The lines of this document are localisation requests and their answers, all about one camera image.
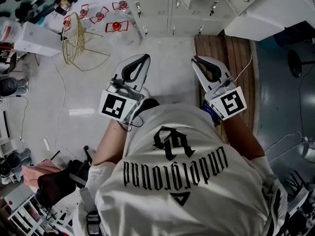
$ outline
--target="pink cloth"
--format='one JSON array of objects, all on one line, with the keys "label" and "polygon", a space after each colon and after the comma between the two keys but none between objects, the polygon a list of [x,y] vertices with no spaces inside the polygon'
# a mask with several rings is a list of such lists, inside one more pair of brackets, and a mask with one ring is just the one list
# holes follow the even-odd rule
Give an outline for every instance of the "pink cloth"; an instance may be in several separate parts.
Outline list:
[{"label": "pink cloth", "polygon": [[45,174],[59,172],[60,169],[49,159],[36,166],[22,166],[24,184],[38,189],[37,179]]}]

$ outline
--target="cable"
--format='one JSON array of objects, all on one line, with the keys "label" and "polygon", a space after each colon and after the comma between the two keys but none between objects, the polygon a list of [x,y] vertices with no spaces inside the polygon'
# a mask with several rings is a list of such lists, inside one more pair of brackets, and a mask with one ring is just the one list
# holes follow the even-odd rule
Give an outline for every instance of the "cable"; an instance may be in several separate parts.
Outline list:
[{"label": "cable", "polygon": [[305,139],[305,138],[301,135],[300,131],[295,131],[295,132],[292,133],[292,134],[287,134],[287,135],[283,136],[279,141],[277,141],[276,143],[274,143],[274,144],[272,144],[271,146],[269,146],[269,148],[267,148],[267,149],[265,150],[265,153],[266,153],[269,149],[271,149],[274,145],[277,145],[279,142],[281,142],[285,137],[287,137],[287,136],[293,136],[293,135],[295,135],[296,133],[299,133],[299,134],[300,134],[300,137],[303,138],[303,139]]},{"label": "cable", "polygon": [[298,145],[296,145],[296,146],[290,148],[289,150],[287,150],[287,151],[283,152],[282,154],[276,156],[275,158],[273,158],[273,159],[270,160],[269,162],[275,160],[275,159],[278,158],[279,156],[282,156],[283,154],[287,153],[288,151],[290,151],[290,150],[292,150],[292,149],[294,149],[294,148],[300,146],[301,144],[308,143],[308,139],[307,139],[306,137],[304,137],[304,126],[303,126],[302,104],[301,104],[301,86],[302,86],[302,82],[303,82],[304,78],[305,78],[307,75],[310,74],[310,72],[312,71],[312,69],[314,68],[314,66],[315,66],[315,64],[314,64],[314,65],[309,69],[309,71],[302,77],[302,79],[301,79],[301,81],[300,81],[299,88],[298,88],[298,91],[299,91],[299,106],[300,106],[300,120],[301,120],[302,134],[300,133],[300,131],[295,131],[295,132],[292,133],[292,134],[287,134],[287,135],[283,136],[279,141],[277,141],[276,143],[272,144],[269,148],[267,148],[267,149],[265,150],[265,153],[266,153],[271,147],[273,147],[274,145],[276,145],[276,144],[278,144],[280,141],[282,141],[285,137],[287,137],[287,136],[292,136],[292,135],[294,135],[294,134],[296,134],[296,133],[299,133],[301,139],[302,139],[302,138],[304,139],[304,142],[302,142],[302,143],[300,143],[300,144],[298,144]]},{"label": "cable", "polygon": [[57,151],[57,146],[56,146],[56,145],[57,145],[57,138],[58,138],[58,135],[59,135],[59,116],[60,116],[61,112],[63,111],[64,102],[65,102],[65,96],[66,96],[66,94],[67,94],[67,91],[66,91],[66,89],[65,89],[65,84],[64,84],[63,77],[61,76],[60,72],[58,71],[58,69],[57,69],[57,67],[56,67],[56,65],[55,65],[55,63],[54,63],[52,57],[51,57],[51,61],[52,61],[52,63],[54,64],[54,66],[55,66],[55,68],[56,68],[56,71],[57,71],[57,73],[59,74],[60,78],[62,79],[62,81],[63,81],[63,87],[64,87],[63,106],[61,107],[60,112],[59,112],[58,117],[57,117],[57,135],[56,135],[56,138],[55,138],[55,150]]},{"label": "cable", "polygon": [[310,68],[310,70],[302,77],[300,81],[300,86],[299,86],[299,105],[300,105],[300,120],[301,120],[301,127],[302,127],[302,135],[304,136],[304,127],[303,127],[303,119],[302,119],[302,104],[301,104],[301,86],[304,78],[312,71],[314,68],[315,64]]},{"label": "cable", "polygon": [[237,81],[238,77],[242,74],[242,72],[244,72],[244,70],[250,65],[251,61],[252,61],[252,54],[251,54],[251,60],[250,60],[250,62],[248,62],[248,64],[243,68],[243,70],[239,73],[239,75],[237,75],[235,81]]},{"label": "cable", "polygon": [[75,159],[79,160],[76,156],[74,156],[67,148],[64,147],[59,147],[61,149],[65,149],[66,151],[68,151],[70,153],[70,155],[72,155]]},{"label": "cable", "polygon": [[26,113],[26,108],[28,107],[29,105],[29,100],[23,96],[23,95],[17,95],[16,97],[23,97],[27,100],[27,104],[24,108],[24,115],[23,115],[23,120],[22,120],[22,127],[21,127],[21,144],[22,144],[22,148],[23,148],[23,151],[24,151],[24,143],[23,143],[23,124],[24,124],[24,119],[25,119],[25,113]]},{"label": "cable", "polygon": [[24,114],[23,114],[23,120],[22,120],[22,127],[21,127],[21,136],[20,136],[20,142],[21,142],[21,144],[22,144],[22,148],[23,148],[23,151],[24,151],[24,143],[23,143],[23,124],[24,124],[24,119],[25,119],[26,108],[27,108],[28,105],[29,105],[29,100],[28,100],[25,96],[23,96],[23,95],[14,95],[14,96],[2,97],[2,98],[0,99],[0,104],[3,102],[3,100],[2,100],[3,98],[12,98],[12,97],[23,97],[23,98],[25,98],[26,101],[27,101],[27,104],[26,104],[26,106],[25,106],[25,108],[24,108]]},{"label": "cable", "polygon": [[287,151],[283,152],[282,154],[280,154],[280,155],[276,156],[275,158],[271,159],[270,161],[268,161],[268,163],[272,162],[273,160],[277,159],[279,156],[282,156],[282,155],[284,155],[285,153],[289,152],[290,150],[292,150],[292,149],[294,149],[294,148],[300,146],[301,144],[305,144],[305,143],[307,143],[307,142],[306,142],[306,141],[305,141],[305,142],[302,142],[302,143],[300,143],[300,144],[298,144],[298,145],[296,145],[296,146],[294,146],[294,147],[288,149]]},{"label": "cable", "polygon": [[117,122],[118,122],[119,126],[120,126],[124,131],[130,132],[130,131],[132,130],[132,127],[140,128],[140,127],[142,127],[143,124],[144,124],[143,119],[141,118],[141,116],[137,116],[137,117],[139,117],[139,118],[141,119],[142,124],[141,124],[140,126],[136,126],[136,125],[134,125],[134,124],[132,124],[132,123],[125,123],[127,126],[131,126],[131,129],[130,129],[130,130],[128,130],[128,128],[125,129],[125,127],[124,127],[119,121],[117,121]]}]

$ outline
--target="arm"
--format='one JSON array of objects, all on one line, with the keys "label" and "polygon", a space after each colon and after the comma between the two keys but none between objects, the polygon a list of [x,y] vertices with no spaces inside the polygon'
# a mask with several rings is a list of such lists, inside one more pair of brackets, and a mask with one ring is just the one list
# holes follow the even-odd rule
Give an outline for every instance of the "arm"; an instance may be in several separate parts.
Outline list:
[{"label": "arm", "polygon": [[111,120],[98,145],[92,164],[99,165],[103,162],[117,164],[123,158],[126,137],[127,131],[117,121]]},{"label": "arm", "polygon": [[224,120],[223,126],[231,146],[235,148],[241,156],[252,160],[265,155],[259,142],[246,127],[239,115]]}]

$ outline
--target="floor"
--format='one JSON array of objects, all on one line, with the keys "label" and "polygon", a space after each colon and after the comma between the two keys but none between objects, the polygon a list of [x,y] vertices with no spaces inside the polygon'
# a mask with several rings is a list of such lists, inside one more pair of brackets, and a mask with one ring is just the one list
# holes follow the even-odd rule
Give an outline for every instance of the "floor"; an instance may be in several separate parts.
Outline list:
[{"label": "floor", "polygon": [[[97,46],[94,40],[89,41],[89,44],[91,49]],[[65,164],[75,158],[84,160],[84,145],[96,150],[109,123],[108,118],[98,114],[101,92],[106,89],[116,65],[132,55],[147,53],[151,56],[144,87],[153,98],[160,103],[197,105],[198,82],[190,64],[194,52],[192,47],[193,39],[188,37],[147,38],[139,48],[133,50],[114,49],[107,45],[105,51],[111,57],[91,71],[80,71],[73,65],[66,65],[62,54],[52,59],[38,57],[40,66],[36,65],[34,59],[28,60],[24,67],[29,67],[30,91],[26,94],[29,104],[22,137],[25,147],[31,150],[35,164],[51,158],[59,149],[61,152],[54,159],[58,164]],[[104,56],[98,55],[98,58],[103,59]],[[98,64],[100,61],[87,52],[77,65],[85,68],[94,62]],[[19,77],[22,73],[12,75]],[[23,98],[9,100],[7,118],[10,135],[17,138],[20,144],[27,102]],[[86,114],[70,115],[80,113],[71,110],[83,110]],[[44,145],[44,138],[48,140],[50,152]]]},{"label": "floor", "polygon": [[[314,60],[315,46],[301,42],[278,49],[266,49],[259,45],[257,57],[260,81],[260,114],[257,138],[266,150],[284,135],[295,131],[302,132],[299,105],[299,86],[304,75],[312,65],[303,66],[302,76],[294,78],[287,64],[289,49],[295,50],[302,61]],[[304,136],[315,138],[315,67],[304,79],[300,87],[301,109]],[[292,170],[297,170],[308,181],[315,177],[315,164],[301,157],[303,145],[298,133],[287,136],[266,151],[273,171],[280,180],[285,179]]]},{"label": "floor", "polygon": [[[234,79],[237,78],[243,68],[246,67],[251,60],[250,43],[246,39],[230,36],[198,35],[195,37],[194,41],[197,55],[213,57],[225,63]],[[247,109],[239,115],[250,130],[253,129],[255,101],[252,64],[253,63],[251,62],[236,81],[236,85],[242,88],[247,103]],[[208,77],[212,76],[210,72],[207,72],[207,75]],[[200,93],[200,98],[202,98],[205,92],[204,90],[201,90]],[[222,140],[228,143],[223,126],[217,126],[216,130],[220,134]]]}]

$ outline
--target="wooden floor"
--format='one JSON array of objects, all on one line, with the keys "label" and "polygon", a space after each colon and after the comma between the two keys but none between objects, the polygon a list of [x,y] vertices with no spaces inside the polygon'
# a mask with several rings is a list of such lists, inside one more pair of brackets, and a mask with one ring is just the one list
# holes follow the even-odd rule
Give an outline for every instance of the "wooden floor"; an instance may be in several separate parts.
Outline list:
[{"label": "wooden floor", "polygon": [[[250,43],[247,39],[230,37],[230,36],[208,36],[198,35],[194,39],[196,54],[199,56],[209,56],[225,63],[231,76],[236,79],[243,68],[251,59]],[[252,130],[254,118],[254,75],[252,62],[244,70],[242,75],[236,81],[236,85],[243,90],[246,100],[247,109],[240,113],[241,118],[247,127]],[[200,99],[202,104],[203,89],[200,87]],[[224,142],[228,142],[222,125],[216,127],[217,132]]]}]

